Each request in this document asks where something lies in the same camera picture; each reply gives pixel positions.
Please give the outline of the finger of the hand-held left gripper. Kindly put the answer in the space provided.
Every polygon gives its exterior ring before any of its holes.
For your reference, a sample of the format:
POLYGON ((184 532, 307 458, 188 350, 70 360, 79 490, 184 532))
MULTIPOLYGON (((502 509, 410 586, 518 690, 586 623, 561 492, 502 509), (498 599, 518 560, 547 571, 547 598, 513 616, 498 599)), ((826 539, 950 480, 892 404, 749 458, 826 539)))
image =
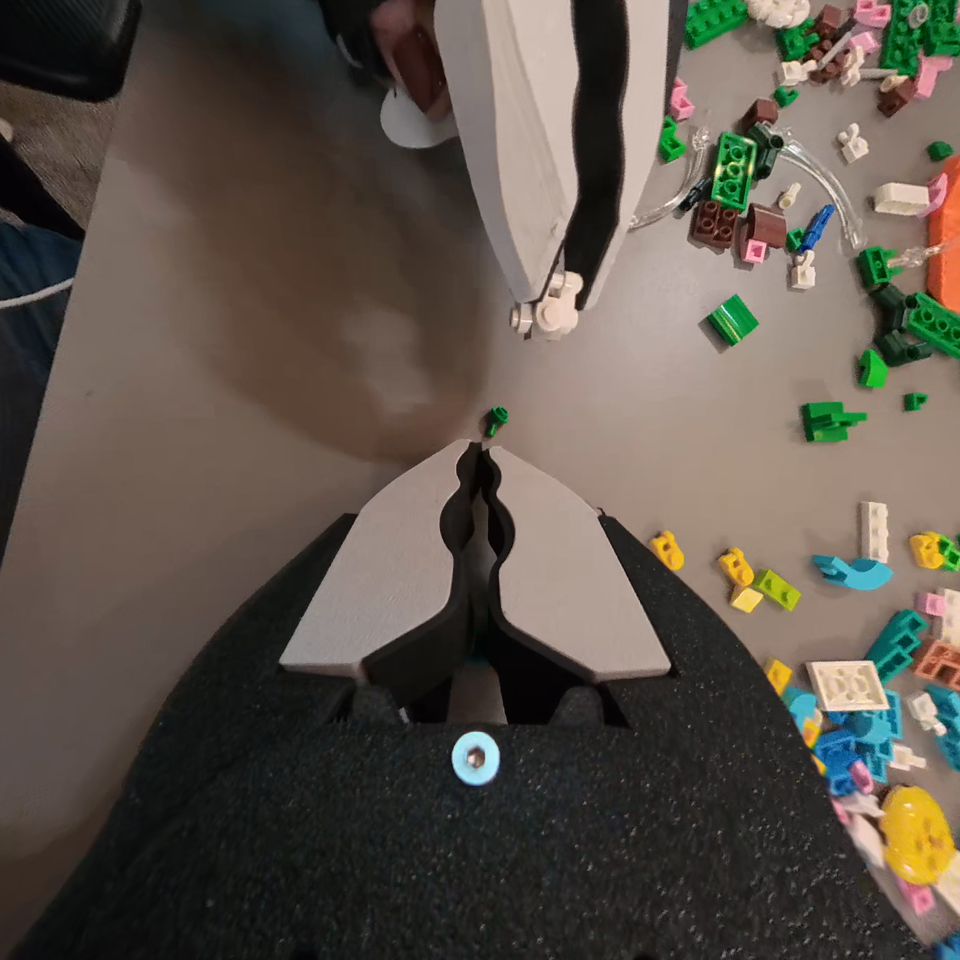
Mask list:
POLYGON ((597 304, 653 166, 686 1, 581 4, 581 308, 597 304))
POLYGON ((443 1, 438 49, 486 237, 513 299, 546 293, 580 198, 591 2, 443 1))

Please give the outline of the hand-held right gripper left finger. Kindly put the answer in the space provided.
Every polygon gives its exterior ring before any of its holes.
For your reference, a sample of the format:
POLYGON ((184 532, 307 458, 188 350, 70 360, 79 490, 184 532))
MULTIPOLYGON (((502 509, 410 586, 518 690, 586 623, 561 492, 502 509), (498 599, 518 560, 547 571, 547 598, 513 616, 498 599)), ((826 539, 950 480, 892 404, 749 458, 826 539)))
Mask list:
POLYGON ((463 552, 477 441, 458 439, 382 488, 354 518, 280 655, 288 671, 446 679, 465 655, 463 552))

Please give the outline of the white flower lego piece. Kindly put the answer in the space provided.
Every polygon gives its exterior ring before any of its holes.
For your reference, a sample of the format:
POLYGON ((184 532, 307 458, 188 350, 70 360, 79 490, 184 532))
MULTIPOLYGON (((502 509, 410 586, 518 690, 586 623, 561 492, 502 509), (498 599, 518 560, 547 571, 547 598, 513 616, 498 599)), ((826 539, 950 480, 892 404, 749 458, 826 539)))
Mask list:
POLYGON ((583 279, 575 271, 553 274, 546 293, 537 301, 517 303, 510 311, 510 328, 524 340, 558 341, 576 329, 577 298, 583 279))

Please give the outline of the brown lego plate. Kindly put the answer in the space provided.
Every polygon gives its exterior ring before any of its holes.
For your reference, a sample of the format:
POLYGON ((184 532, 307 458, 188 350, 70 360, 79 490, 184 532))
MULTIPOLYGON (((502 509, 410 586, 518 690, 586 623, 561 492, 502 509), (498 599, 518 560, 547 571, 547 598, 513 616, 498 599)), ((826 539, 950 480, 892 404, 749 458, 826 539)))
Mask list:
POLYGON ((731 249, 737 238, 740 213, 716 199, 701 200, 692 213, 690 241, 718 251, 731 249))

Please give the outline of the blue lego bar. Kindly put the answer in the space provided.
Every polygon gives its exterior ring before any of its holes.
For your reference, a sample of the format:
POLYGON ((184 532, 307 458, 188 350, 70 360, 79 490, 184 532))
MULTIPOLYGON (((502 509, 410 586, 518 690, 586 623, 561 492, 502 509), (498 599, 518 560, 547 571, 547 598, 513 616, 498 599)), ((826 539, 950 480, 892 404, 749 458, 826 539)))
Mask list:
POLYGON ((816 212, 798 242, 796 250, 798 256, 805 256, 815 249, 835 212, 836 206, 833 203, 825 204, 816 212))

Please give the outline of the transparent lego tube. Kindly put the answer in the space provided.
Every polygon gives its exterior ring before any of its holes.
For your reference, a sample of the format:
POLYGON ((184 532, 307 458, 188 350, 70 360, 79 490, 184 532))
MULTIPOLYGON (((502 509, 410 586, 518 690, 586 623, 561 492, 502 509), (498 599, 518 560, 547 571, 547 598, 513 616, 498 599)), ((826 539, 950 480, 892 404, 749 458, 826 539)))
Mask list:
MULTIPOLYGON (((784 138, 785 145, 780 156, 816 181, 827 194, 846 237, 846 246, 854 252, 865 249, 867 237, 863 231, 863 222, 834 172, 812 153, 790 128, 773 127, 773 133, 784 138)), ((687 147, 686 168, 678 192, 659 207, 645 212, 635 210, 628 225, 629 234, 652 226, 678 210, 690 190, 707 175, 708 162, 714 148, 714 134, 707 126, 696 126, 689 135, 687 147)))

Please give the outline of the green curved lego slope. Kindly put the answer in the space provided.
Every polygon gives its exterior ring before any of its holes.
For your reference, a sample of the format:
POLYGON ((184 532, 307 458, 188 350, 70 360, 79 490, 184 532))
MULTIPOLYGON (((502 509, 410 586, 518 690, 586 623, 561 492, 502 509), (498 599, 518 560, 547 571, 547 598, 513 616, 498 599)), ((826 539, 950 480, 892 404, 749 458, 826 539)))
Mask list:
POLYGON ((706 316, 706 321, 729 348, 740 344, 760 325, 760 321, 739 294, 723 300, 706 316))

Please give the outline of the pile of green brown lego pieces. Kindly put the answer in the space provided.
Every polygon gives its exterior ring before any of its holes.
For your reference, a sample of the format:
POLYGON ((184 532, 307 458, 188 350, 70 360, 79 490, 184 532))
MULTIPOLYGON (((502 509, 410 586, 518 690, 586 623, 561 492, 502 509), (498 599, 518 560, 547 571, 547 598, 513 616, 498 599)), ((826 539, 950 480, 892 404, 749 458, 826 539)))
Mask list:
POLYGON ((890 118, 929 100, 959 57, 958 2, 949 1, 689 2, 682 43, 697 50, 750 23, 773 32, 775 112, 806 83, 848 90, 871 80, 890 118))

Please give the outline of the blue curved lego piece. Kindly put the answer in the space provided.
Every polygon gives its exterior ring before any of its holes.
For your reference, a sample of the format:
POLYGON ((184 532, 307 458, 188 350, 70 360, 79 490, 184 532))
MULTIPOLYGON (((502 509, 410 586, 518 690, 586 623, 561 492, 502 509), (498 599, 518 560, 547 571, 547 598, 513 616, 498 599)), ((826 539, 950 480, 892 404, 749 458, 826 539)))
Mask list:
POLYGON ((886 586, 893 577, 893 570, 886 563, 871 558, 843 558, 813 555, 813 565, 825 581, 848 590, 871 593, 886 586))

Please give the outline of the green lego connector piece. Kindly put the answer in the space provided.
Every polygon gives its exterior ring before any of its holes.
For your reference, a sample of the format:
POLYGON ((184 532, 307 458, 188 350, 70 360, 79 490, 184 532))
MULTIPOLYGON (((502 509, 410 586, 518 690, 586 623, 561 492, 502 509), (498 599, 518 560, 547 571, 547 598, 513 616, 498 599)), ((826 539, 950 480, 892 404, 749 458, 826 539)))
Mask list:
POLYGON ((897 262, 899 252, 894 248, 868 246, 856 258, 863 288, 872 293, 893 281, 903 267, 897 262))

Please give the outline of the white lego plate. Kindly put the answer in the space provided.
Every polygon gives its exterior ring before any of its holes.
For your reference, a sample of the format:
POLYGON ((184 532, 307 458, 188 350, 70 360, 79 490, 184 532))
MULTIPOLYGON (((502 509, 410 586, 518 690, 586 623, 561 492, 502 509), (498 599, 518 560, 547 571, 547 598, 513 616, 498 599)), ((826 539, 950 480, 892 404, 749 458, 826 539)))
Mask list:
POLYGON ((859 504, 860 556, 887 565, 889 562, 889 509, 887 504, 862 501, 859 504))

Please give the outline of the orange lego plate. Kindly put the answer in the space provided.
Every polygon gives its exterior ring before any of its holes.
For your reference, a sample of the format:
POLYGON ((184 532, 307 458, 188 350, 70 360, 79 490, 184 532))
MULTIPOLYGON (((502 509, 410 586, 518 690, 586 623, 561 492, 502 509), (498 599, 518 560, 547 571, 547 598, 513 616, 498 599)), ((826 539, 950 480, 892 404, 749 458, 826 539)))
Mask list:
POLYGON ((926 292, 941 306, 959 313, 959 155, 943 166, 942 204, 927 217, 928 245, 939 247, 927 263, 926 292))

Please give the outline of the person's left hand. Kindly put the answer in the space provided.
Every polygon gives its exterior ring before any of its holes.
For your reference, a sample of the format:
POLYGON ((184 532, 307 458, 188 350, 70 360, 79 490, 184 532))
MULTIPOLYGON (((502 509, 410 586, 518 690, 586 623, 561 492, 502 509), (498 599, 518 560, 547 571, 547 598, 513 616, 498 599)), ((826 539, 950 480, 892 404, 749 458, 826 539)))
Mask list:
POLYGON ((434 25, 434 1, 385 1, 368 26, 390 76, 432 122, 451 111, 450 92, 434 25))

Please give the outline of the person's leg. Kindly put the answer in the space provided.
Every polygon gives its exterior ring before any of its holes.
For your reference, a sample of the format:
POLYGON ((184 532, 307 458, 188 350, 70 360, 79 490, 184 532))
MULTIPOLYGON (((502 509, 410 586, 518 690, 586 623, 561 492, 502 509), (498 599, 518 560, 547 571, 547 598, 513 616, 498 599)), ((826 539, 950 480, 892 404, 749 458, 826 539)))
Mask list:
MULTIPOLYGON (((1 224, 1 300, 74 278, 82 245, 37 226, 1 224)), ((1 551, 6 551, 61 337, 69 289, 1 311, 1 551)))

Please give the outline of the green lego bracket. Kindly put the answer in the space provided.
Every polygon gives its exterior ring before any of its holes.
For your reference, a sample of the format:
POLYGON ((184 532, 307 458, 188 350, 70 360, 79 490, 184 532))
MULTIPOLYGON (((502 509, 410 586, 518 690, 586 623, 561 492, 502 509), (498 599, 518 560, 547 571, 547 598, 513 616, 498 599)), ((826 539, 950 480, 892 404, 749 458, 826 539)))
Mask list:
POLYGON ((846 442, 850 432, 869 419, 869 414, 849 411, 840 401, 805 403, 799 414, 803 437, 809 444, 846 442))

